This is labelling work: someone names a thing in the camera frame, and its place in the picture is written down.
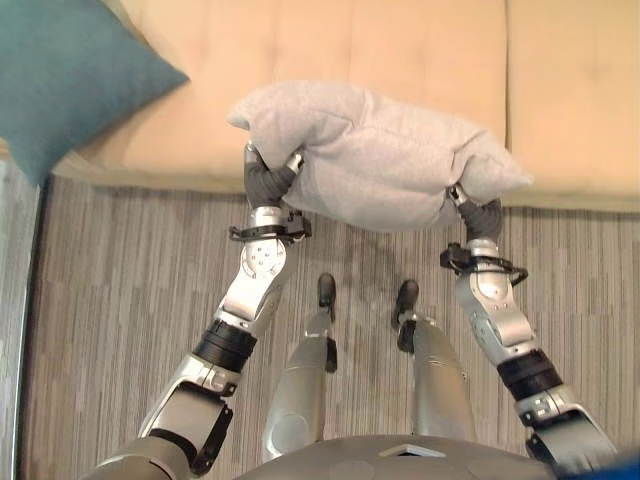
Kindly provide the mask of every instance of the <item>gray pillow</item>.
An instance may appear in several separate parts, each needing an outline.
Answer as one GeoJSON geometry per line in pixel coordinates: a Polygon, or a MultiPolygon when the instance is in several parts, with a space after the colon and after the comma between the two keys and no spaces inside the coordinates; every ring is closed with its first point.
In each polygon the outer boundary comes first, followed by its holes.
{"type": "Polygon", "coordinates": [[[349,85],[263,87],[228,120],[251,132],[271,168],[303,148],[289,205],[371,230],[455,220],[445,190],[456,182],[483,203],[532,181],[489,131],[349,85]]]}

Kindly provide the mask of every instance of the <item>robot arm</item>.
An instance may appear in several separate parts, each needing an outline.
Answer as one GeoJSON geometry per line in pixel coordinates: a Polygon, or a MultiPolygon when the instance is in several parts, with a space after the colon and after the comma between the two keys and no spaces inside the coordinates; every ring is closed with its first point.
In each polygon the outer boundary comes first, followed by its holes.
{"type": "Polygon", "coordinates": [[[459,186],[449,192],[467,225],[466,248],[451,244],[443,267],[458,274],[456,298],[473,333],[513,395],[520,420],[532,429],[530,456],[565,475],[600,468],[616,449],[544,354],[527,317],[513,298],[524,269],[500,258],[497,237],[502,223],[498,201],[479,207],[459,186]]]}
{"type": "Polygon", "coordinates": [[[249,227],[231,228],[244,244],[240,269],[203,333],[167,383],[138,439],[98,465],[87,480],[183,480],[206,474],[226,437],[236,390],[257,339],[275,317],[282,287],[296,261],[294,244],[310,236],[299,212],[285,214],[280,198],[303,163],[294,153],[269,171],[251,143],[245,148],[249,227]]]}

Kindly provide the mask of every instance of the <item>teal pillow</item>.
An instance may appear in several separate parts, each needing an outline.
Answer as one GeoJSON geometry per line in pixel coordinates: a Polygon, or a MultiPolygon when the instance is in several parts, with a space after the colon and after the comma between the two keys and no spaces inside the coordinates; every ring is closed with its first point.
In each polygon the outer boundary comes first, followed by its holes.
{"type": "Polygon", "coordinates": [[[34,185],[187,80],[99,0],[0,0],[0,137],[34,185]]]}

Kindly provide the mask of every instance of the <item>striped carpet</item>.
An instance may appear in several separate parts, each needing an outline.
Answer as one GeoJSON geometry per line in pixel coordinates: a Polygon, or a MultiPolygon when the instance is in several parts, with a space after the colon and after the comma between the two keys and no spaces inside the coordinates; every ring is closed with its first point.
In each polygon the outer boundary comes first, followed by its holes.
{"type": "MultiPolygon", "coordinates": [[[[56,179],[45,216],[29,399],[28,479],[69,479],[135,437],[147,408],[198,339],[238,268],[241,197],[91,188],[56,179]]],[[[259,461],[278,374],[315,310],[316,279],[338,285],[339,369],[325,436],[408,432],[411,368],[389,317],[403,279],[422,288],[469,373],[482,443],[523,452],[525,431],[438,266],[461,226],[376,234],[311,216],[313,238],[277,321],[254,351],[236,417],[206,478],[259,461]]],[[[621,447],[640,443],[640,215],[510,209],[503,253],[530,271],[516,288],[540,343],[621,447]]]]}

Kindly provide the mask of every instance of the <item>beige couch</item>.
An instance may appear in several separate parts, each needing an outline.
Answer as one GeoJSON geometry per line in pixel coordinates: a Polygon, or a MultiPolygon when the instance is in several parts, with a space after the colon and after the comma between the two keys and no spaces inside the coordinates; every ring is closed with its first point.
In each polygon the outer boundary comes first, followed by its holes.
{"type": "Polygon", "coordinates": [[[191,82],[58,175],[241,191],[232,105],[270,82],[338,80],[493,130],[536,177],[508,204],[640,210],[638,0],[106,3],[191,82]]]}

